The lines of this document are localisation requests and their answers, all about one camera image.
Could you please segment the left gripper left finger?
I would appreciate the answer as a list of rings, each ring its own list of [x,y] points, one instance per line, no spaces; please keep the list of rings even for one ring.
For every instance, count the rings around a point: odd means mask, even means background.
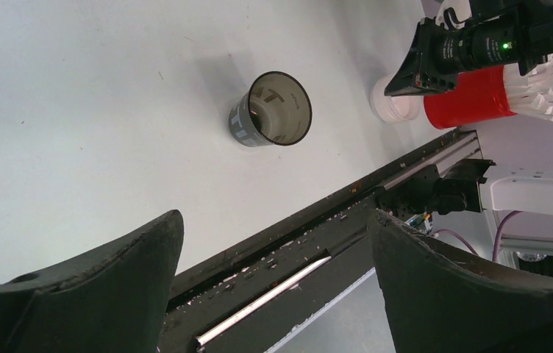
[[[171,210],[0,284],[0,352],[155,352],[183,240]]]

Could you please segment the red cup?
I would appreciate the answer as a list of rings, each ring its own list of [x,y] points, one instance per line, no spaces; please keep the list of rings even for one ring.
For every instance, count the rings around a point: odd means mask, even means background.
[[[504,68],[461,73],[451,92],[425,96],[426,116],[435,128],[448,129],[514,116],[504,86]]]

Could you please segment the black paper coffee cup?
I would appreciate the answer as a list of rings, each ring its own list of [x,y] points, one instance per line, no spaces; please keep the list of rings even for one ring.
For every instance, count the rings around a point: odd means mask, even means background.
[[[313,109],[298,80],[281,71],[258,76],[230,110],[232,137],[246,147],[292,146],[310,131]]]

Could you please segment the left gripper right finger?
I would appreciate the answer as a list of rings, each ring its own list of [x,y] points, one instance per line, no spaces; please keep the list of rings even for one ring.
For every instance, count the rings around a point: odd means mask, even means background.
[[[553,352],[553,278],[425,237],[384,211],[368,221],[398,352]]]

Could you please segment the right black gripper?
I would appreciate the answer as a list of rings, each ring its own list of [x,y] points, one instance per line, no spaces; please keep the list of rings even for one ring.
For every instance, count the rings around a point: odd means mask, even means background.
[[[422,18],[386,96],[453,91],[457,74],[518,64],[522,75],[553,54],[553,1],[470,1],[471,17],[448,31]]]

